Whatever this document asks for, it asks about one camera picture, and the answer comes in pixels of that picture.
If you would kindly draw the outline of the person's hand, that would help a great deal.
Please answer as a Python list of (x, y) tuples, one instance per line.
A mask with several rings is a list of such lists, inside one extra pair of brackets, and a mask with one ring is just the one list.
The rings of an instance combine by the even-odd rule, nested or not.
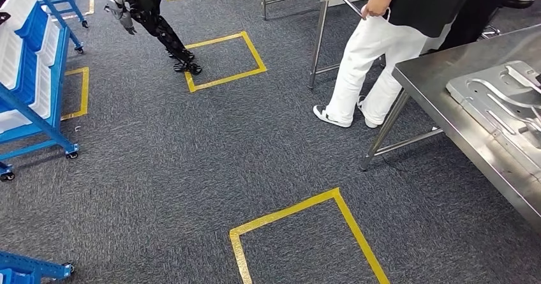
[(361, 9), (361, 17), (377, 17), (383, 15), (389, 7), (391, 0), (369, 0), (363, 9)]

